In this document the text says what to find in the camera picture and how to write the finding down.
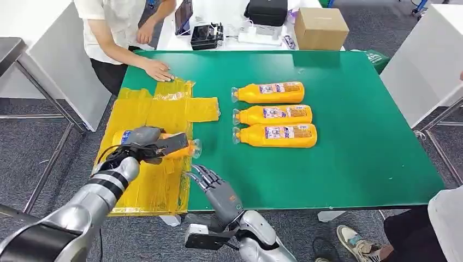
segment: green table mat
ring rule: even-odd
[[[247,209],[352,209],[426,204],[443,182],[375,69],[361,52],[143,51],[193,80],[194,97],[217,97],[217,122],[195,123],[202,164],[228,180]],[[263,148],[232,143],[230,89],[250,83],[301,81],[312,107],[313,148]],[[129,67],[122,87],[156,82]],[[211,206],[191,184],[188,209]]]

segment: black bag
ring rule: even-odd
[[[257,25],[282,26],[287,12],[288,0],[250,0],[245,17]]]

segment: shoe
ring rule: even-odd
[[[336,229],[337,238],[357,258],[358,262],[380,262],[380,244],[372,243],[362,237],[352,228],[339,225]]]
[[[315,259],[315,262],[331,262],[331,261],[328,259],[324,259],[324,258],[317,258]]]

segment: black pants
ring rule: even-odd
[[[140,50],[139,47],[129,46],[130,51]],[[126,64],[111,64],[105,63],[93,58],[90,58],[93,70],[97,74],[98,79],[111,94],[117,96],[121,89],[122,81],[126,75]]]
[[[428,207],[418,207],[384,221],[394,251],[386,262],[447,262],[429,221]]]

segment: orange bottle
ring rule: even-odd
[[[246,110],[233,110],[233,124],[294,124],[312,123],[308,105],[255,105]]]
[[[231,89],[231,100],[259,103],[300,103],[304,98],[304,85],[301,82],[274,84],[249,84],[243,88]]]
[[[114,134],[112,137],[112,144],[113,145],[119,145],[119,144],[125,144],[125,141],[129,137],[131,130],[125,130],[125,131],[118,131]],[[173,134],[161,134],[159,139],[165,139],[168,137],[173,136]],[[188,146],[185,148],[182,148],[180,150],[174,151],[164,158],[180,158],[180,157],[193,157],[193,158],[198,158],[201,156],[201,153],[203,151],[201,141],[199,139],[194,139],[194,140],[189,140],[188,141]]]
[[[248,128],[233,128],[233,142],[262,147],[312,147],[317,142],[317,130],[312,124],[255,124]]]

